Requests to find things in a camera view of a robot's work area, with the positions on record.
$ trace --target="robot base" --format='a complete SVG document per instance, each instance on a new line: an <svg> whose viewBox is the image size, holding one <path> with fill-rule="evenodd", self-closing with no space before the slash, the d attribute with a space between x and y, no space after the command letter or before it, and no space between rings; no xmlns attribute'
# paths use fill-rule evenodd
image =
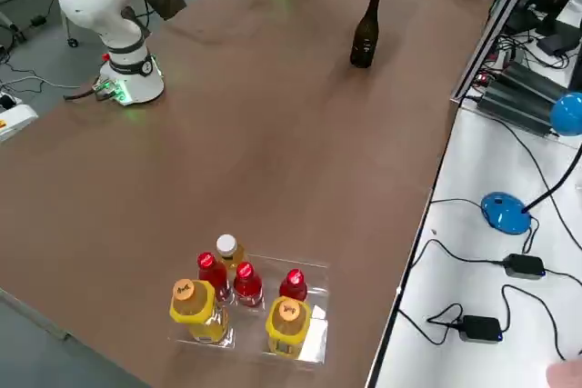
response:
<svg viewBox="0 0 582 388"><path fill-rule="evenodd" d="M105 98L112 98L123 106L144 104L159 97L164 91L162 74L152 59L152 72L147 75L125 75L111 68L109 62L101 67L95 93Z"/></svg>

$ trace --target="orange juice bottle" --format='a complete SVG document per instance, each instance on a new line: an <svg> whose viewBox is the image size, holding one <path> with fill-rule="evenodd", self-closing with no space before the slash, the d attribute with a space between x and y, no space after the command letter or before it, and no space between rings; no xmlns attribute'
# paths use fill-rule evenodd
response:
<svg viewBox="0 0 582 388"><path fill-rule="evenodd" d="M238 265L245 260L245 248L233 235L224 234L216 240L216 251L228 272L234 276Z"/></svg>
<svg viewBox="0 0 582 388"><path fill-rule="evenodd" d="M207 281L177 281L170 316L175 322L185 324L200 343L220 343L228 330L226 308L218 304L215 288Z"/></svg>
<svg viewBox="0 0 582 388"><path fill-rule="evenodd" d="M311 309L303 302L279 297L266 319L269 350L288 358L297 358L307 337Z"/></svg>

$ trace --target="metal frame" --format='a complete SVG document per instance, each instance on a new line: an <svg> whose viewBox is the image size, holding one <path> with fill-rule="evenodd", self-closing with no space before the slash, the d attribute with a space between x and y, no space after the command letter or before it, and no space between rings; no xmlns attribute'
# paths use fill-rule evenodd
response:
<svg viewBox="0 0 582 388"><path fill-rule="evenodd" d="M519 0L499 0L494 13L489 18L485 30L477 44L477 50L471 56L467 68L455 87L451 100L460 103L467 93L477 70L484 63L487 53L491 49L497 36L501 33L504 24Z"/></svg>

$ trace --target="black power adapter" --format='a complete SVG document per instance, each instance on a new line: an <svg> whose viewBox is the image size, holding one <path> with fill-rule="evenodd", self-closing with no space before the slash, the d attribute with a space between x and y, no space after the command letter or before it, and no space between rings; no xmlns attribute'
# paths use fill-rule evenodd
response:
<svg viewBox="0 0 582 388"><path fill-rule="evenodd" d="M497 318L463 315L455 324L461 340L468 343L497 344L503 341L501 325Z"/></svg>
<svg viewBox="0 0 582 388"><path fill-rule="evenodd" d="M502 262L506 274L517 279L537 280L546 275L546 268L541 258L526 254L510 254Z"/></svg>

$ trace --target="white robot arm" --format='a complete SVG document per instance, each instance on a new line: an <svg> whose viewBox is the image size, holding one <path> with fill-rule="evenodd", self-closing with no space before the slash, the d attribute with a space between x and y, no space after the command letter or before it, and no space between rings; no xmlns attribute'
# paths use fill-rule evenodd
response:
<svg viewBox="0 0 582 388"><path fill-rule="evenodd" d="M147 50L141 29L121 16L129 2L59 0L69 20L97 32L107 47L109 59L101 67L95 92L123 105L149 102L164 91L162 75Z"/></svg>

